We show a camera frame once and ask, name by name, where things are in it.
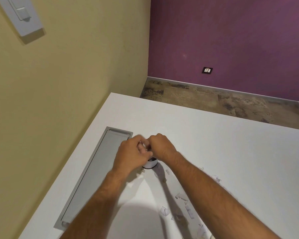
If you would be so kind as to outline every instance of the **table top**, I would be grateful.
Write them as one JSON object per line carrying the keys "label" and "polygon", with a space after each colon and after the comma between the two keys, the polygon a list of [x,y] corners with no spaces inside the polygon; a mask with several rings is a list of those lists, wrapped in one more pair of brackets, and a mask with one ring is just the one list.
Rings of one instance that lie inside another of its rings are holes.
{"label": "table top", "polygon": [[[298,129],[111,93],[20,239],[60,237],[62,231],[53,226],[107,126],[144,137],[166,135],[191,163],[217,176],[223,187],[280,237],[299,238]],[[159,212],[183,192],[172,173],[166,178],[166,184],[161,184],[153,170],[146,170],[129,181],[108,238],[183,237],[171,214],[164,217]],[[179,199],[173,201],[181,207]],[[193,235],[201,220],[188,205],[194,213],[194,219],[187,214]],[[180,209],[187,213],[185,206]],[[203,237],[209,236],[206,231]]]}

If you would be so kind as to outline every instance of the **tiled floor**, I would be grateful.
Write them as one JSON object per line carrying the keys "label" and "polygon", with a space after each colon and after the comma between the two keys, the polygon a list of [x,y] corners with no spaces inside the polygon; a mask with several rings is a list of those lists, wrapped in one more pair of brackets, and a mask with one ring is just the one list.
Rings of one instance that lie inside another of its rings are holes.
{"label": "tiled floor", "polygon": [[148,78],[141,98],[299,129],[299,103]]}

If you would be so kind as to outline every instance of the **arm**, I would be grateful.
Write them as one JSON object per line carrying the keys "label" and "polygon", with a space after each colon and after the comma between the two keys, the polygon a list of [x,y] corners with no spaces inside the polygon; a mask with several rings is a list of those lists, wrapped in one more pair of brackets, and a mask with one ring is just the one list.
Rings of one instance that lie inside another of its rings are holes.
{"label": "arm", "polygon": [[153,155],[139,142],[148,144],[140,135],[121,143],[112,170],[60,239],[106,238],[112,213],[126,178],[132,170],[146,164]]}
{"label": "arm", "polygon": [[166,136],[157,134],[148,140],[154,157],[171,168],[216,239],[279,239],[223,187],[177,152]]}

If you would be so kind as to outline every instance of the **person's right hand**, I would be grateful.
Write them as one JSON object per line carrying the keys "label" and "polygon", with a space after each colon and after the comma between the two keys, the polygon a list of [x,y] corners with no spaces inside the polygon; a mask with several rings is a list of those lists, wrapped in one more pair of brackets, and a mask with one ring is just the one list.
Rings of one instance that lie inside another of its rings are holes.
{"label": "person's right hand", "polygon": [[170,156],[174,156],[177,152],[176,148],[168,138],[160,133],[150,136],[148,141],[150,146],[149,149],[153,152],[153,156],[163,162],[166,162]]}

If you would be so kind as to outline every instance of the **purple wall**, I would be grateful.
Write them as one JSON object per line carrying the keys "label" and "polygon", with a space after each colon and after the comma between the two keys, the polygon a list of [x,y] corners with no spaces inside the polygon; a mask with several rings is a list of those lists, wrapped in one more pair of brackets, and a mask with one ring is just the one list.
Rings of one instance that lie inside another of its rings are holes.
{"label": "purple wall", "polygon": [[148,76],[299,100],[299,0],[152,0]]}

